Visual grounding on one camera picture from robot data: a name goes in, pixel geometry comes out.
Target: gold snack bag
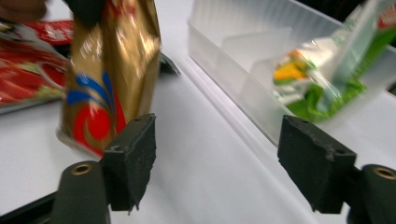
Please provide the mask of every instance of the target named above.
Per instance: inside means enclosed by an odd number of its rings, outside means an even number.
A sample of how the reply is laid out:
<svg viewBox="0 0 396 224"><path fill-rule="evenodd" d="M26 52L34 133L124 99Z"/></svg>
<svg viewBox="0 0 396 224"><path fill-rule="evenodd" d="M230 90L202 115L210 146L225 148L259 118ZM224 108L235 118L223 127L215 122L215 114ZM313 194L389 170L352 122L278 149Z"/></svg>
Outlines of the gold snack bag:
<svg viewBox="0 0 396 224"><path fill-rule="evenodd" d="M160 47L153 0L106 0L93 28L75 18L61 141L103 156L126 123L149 112Z"/></svg>

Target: white tabletop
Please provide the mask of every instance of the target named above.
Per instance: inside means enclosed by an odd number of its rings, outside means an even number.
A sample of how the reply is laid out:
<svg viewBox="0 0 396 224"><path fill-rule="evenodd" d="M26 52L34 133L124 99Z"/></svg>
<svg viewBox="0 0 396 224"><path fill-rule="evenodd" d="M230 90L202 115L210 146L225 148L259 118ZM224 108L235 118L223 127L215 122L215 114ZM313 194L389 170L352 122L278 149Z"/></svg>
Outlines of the white tabletop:
<svg viewBox="0 0 396 224"><path fill-rule="evenodd" d="M140 211L112 213L112 222L345 223L347 206L341 216L311 212L278 164L276 148L189 59L186 20L192 0L156 2L163 52L183 71L180 76L160 75L156 86L152 112L158 116L157 160ZM68 18L60 0L51 3L50 20ZM211 104L194 76L207 82L221 105ZM221 112L224 107L231 114ZM60 108L56 102L0 116L0 215L52 193L63 169L92 160L57 140ZM333 134L359 153L358 166L395 167L394 111L395 99L384 93L356 120L334 128ZM238 118L237 124L230 118ZM389 150L377 151L377 144Z"/></svg>

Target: hand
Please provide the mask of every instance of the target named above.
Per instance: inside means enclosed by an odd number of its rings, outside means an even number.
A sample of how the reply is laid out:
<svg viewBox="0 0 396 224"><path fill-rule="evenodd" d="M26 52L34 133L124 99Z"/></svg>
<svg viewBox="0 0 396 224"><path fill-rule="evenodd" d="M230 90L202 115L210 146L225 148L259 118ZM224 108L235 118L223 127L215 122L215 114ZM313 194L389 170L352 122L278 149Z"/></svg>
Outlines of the hand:
<svg viewBox="0 0 396 224"><path fill-rule="evenodd" d="M0 0L0 18L7 21L36 21L47 12L46 0Z"/></svg>

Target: plastic container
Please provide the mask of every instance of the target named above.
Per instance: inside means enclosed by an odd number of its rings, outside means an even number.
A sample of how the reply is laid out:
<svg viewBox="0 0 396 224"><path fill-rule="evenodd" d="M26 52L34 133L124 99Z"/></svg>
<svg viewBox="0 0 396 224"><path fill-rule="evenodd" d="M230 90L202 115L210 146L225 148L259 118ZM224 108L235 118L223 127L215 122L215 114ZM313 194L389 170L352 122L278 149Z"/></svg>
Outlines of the plastic container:
<svg viewBox="0 0 396 224"><path fill-rule="evenodd" d="M330 35L341 23L288 0L199 0L189 20L189 54L277 145L281 120L291 112L272 94L276 63L288 51ZM327 131L396 80L396 51L387 49L361 81L367 91L333 118Z"/></svg>

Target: snack packaging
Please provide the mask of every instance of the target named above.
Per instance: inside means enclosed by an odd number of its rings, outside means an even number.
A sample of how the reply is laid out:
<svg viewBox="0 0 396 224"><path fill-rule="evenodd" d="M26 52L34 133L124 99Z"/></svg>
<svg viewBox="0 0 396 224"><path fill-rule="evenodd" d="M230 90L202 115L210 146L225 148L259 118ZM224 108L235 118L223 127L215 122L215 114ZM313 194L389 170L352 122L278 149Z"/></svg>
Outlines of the snack packaging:
<svg viewBox="0 0 396 224"><path fill-rule="evenodd" d="M153 0L106 1L93 27L75 15L61 141L101 157L130 120L149 112L161 38Z"/></svg>
<svg viewBox="0 0 396 224"><path fill-rule="evenodd" d="M51 26L52 22L38 22ZM0 22L0 114L60 99L67 60L39 38L45 31Z"/></svg>
<svg viewBox="0 0 396 224"><path fill-rule="evenodd" d="M274 72L276 98L296 116L315 122L364 92L360 77L396 37L395 2L366 1L330 37L292 50Z"/></svg>

